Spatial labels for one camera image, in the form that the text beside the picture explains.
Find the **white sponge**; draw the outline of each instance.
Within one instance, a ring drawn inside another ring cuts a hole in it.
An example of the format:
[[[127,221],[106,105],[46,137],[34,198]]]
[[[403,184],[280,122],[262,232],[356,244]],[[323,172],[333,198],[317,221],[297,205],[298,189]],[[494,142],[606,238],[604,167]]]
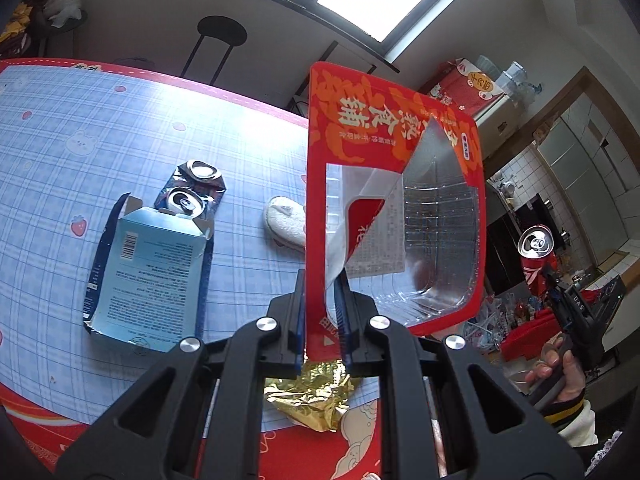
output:
[[[274,240],[305,251],[305,208],[285,196],[275,196],[264,208],[264,225]]]

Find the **gold foil wrapper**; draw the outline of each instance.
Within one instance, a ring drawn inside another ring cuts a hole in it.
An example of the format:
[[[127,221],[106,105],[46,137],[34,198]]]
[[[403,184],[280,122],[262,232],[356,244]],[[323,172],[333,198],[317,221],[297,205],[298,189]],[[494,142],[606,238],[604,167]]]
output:
[[[351,379],[341,360],[311,363],[291,379],[267,379],[264,398],[294,422],[316,431],[336,431],[349,409],[349,394],[359,380]]]

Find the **barcode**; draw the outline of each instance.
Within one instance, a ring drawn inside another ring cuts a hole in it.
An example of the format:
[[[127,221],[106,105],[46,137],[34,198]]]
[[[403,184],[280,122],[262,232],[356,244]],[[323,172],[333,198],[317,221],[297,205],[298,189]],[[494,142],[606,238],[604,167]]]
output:
[[[138,241],[138,233],[125,233],[124,242],[122,243],[122,252],[120,257],[125,260],[133,259],[133,251],[136,250],[136,242]]]

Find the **can lid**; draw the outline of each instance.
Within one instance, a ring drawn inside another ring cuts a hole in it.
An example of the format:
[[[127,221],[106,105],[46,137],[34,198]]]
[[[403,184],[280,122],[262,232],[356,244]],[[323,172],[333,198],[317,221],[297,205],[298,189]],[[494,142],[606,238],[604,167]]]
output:
[[[197,217],[204,211],[202,199],[191,189],[175,187],[169,192],[166,201],[167,207],[176,213],[182,213],[191,217]]]
[[[520,256],[535,260],[544,258],[554,250],[554,237],[545,225],[534,225],[523,232],[518,240]]]
[[[191,171],[194,178],[204,182],[210,182],[222,175],[222,172],[218,168],[215,168],[206,162],[202,162],[201,160],[188,160],[187,168]]]

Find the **door frame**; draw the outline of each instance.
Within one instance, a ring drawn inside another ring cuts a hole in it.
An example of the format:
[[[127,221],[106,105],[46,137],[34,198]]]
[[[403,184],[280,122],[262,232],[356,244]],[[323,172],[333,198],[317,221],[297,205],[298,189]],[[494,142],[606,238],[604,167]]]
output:
[[[624,146],[629,158],[640,173],[640,136],[631,121],[624,113],[620,105],[607,91],[600,81],[583,66],[578,73],[549,101],[537,114],[523,124],[509,139],[507,139],[494,153],[487,157],[484,162],[484,177],[490,178],[498,170],[506,166],[512,158],[521,153],[534,140],[536,132],[550,130],[556,120],[580,97],[582,94],[595,104],[607,122],[610,124],[620,142]],[[586,230],[580,221],[571,199],[566,190],[560,185],[555,174],[546,163],[538,150],[535,151],[536,158],[544,165],[547,173],[556,184],[558,191],[566,202],[571,216],[582,240],[587,247],[591,263],[597,267],[598,261],[591,246]]]

